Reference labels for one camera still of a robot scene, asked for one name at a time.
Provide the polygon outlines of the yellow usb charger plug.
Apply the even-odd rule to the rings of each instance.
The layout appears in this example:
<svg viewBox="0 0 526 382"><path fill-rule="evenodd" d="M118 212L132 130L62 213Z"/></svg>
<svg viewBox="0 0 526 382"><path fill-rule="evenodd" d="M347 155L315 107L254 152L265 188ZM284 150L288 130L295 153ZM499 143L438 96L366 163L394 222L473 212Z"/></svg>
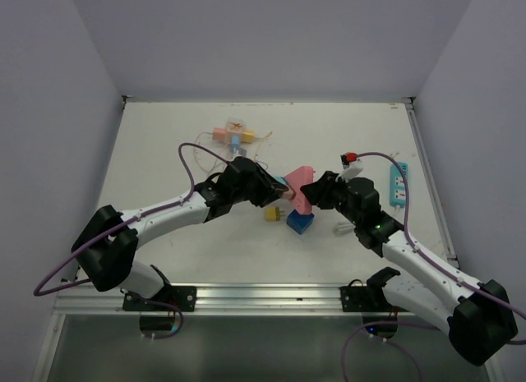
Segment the yellow usb charger plug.
<svg viewBox="0 0 526 382"><path fill-rule="evenodd" d="M268 206L264 210L264 220L266 222L278 222L285 215L285 212L278 206Z"/></svg>

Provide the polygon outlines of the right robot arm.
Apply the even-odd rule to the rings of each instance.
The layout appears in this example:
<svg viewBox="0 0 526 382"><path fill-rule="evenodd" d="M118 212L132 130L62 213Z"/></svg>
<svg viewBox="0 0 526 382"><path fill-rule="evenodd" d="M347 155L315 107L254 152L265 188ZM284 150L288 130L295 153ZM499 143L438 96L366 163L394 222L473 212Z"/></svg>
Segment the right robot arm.
<svg viewBox="0 0 526 382"><path fill-rule="evenodd" d="M381 208L373 181L345 181L326 172L301 188L320 209L335 209L355 227L359 242L401 270L366 290L370 307L410 311L445 333L455 351L481 366L518 333L509 297L495 280L486 283L434 255L405 225Z"/></svg>

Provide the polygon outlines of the blue cube socket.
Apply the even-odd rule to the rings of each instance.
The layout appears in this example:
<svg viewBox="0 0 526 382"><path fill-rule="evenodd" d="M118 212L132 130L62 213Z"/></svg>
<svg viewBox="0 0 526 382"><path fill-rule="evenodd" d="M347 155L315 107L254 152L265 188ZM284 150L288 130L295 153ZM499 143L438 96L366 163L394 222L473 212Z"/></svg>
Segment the blue cube socket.
<svg viewBox="0 0 526 382"><path fill-rule="evenodd" d="M286 219L286 224L298 235L302 235L311 226L315 215L300 214L296 210L293 210Z"/></svg>

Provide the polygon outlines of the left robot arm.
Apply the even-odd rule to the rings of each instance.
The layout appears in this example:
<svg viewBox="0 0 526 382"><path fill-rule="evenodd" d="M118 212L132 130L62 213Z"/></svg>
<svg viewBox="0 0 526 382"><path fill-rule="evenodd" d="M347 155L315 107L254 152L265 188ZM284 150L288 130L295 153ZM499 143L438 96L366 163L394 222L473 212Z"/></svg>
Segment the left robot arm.
<svg viewBox="0 0 526 382"><path fill-rule="evenodd" d="M111 205L98 209L72 253L97 291L120 288L141 296L152 310L162 310L170 303L169 282L158 268L137 261L137 250L179 228L226 215L235 204L248 201L262 208L288 191L258 163L237 157L223 172L165 203L123 212Z"/></svg>

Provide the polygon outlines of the beige usb charger plug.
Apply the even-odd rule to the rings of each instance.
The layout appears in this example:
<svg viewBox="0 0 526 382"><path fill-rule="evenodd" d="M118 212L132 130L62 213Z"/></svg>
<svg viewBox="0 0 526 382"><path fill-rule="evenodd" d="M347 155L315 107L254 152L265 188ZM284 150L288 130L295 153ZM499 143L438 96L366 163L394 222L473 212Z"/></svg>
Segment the beige usb charger plug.
<svg viewBox="0 0 526 382"><path fill-rule="evenodd" d="M281 195L281 198L284 200L293 200L296 193L293 188L286 186L284 192Z"/></svg>

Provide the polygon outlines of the teal power strip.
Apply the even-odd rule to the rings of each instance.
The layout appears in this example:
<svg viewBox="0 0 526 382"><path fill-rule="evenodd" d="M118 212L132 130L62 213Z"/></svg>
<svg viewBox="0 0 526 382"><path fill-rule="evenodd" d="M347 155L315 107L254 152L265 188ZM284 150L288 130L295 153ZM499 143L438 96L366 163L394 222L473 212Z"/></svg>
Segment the teal power strip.
<svg viewBox="0 0 526 382"><path fill-rule="evenodd" d="M405 177L408 176L408 165L405 162L398 162L399 167ZM396 165L392 164L390 167L390 206L395 208L404 208L406 206L406 186L404 184L403 176Z"/></svg>

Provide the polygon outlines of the teal usb charger plug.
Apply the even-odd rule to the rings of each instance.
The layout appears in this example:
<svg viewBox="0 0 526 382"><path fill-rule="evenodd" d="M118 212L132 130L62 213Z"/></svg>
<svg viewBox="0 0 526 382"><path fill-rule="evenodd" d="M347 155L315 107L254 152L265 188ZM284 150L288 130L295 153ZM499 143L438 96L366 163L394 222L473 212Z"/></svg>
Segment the teal usb charger plug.
<svg viewBox="0 0 526 382"><path fill-rule="evenodd" d="M282 191L288 190L288 183L286 182L286 180L283 177L275 176L275 180L279 184L278 185L279 189L281 189Z"/></svg>

